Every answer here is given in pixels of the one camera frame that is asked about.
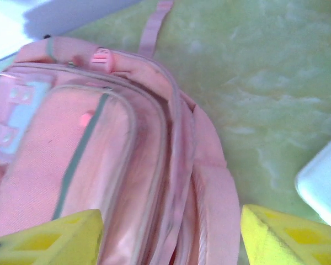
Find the pink backpack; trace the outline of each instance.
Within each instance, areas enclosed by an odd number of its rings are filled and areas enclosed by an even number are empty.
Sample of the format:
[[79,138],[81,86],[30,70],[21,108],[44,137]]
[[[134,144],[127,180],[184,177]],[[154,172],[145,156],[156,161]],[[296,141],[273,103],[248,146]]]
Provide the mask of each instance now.
[[150,59],[170,7],[138,55],[56,37],[0,73],[0,236],[100,209],[99,264],[237,263],[239,202],[216,130]]

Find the green marble surface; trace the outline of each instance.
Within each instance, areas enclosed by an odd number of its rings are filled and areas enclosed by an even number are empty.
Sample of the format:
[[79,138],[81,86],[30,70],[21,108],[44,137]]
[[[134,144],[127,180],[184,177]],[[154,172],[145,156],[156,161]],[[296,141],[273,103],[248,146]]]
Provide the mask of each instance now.
[[[136,52],[155,5],[68,36]],[[321,221],[294,179],[331,139],[331,0],[179,0],[155,58],[215,124],[241,204]],[[248,264],[243,244],[238,264]]]

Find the backpack strap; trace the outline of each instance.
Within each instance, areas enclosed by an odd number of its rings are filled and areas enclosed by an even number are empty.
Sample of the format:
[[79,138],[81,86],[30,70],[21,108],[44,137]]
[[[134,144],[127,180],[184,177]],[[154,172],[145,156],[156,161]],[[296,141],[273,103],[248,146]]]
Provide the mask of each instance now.
[[174,0],[159,0],[156,11],[148,19],[143,30],[138,53],[145,57],[153,57],[157,36],[163,20],[172,9]]

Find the green floor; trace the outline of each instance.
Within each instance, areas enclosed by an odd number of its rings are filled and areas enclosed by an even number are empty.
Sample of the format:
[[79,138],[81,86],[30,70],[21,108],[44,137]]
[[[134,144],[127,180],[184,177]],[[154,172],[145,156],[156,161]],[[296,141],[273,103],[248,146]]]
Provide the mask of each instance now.
[[[68,35],[136,51],[155,3]],[[331,139],[331,0],[181,0],[168,18],[155,57],[216,125],[241,204],[319,220],[294,178]]]

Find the backpack pocket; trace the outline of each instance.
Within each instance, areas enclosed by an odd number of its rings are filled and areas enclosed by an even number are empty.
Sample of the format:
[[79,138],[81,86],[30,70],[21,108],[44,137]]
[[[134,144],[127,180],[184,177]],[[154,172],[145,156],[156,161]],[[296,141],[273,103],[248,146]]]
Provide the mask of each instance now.
[[[60,87],[44,99],[0,185],[0,236],[60,216],[75,173],[84,172],[86,180],[94,177],[101,159],[97,147],[108,138],[105,121],[110,121],[110,113],[127,123],[118,130],[130,132],[132,115],[122,113],[120,103],[107,92]],[[132,132],[120,136],[123,153]]]

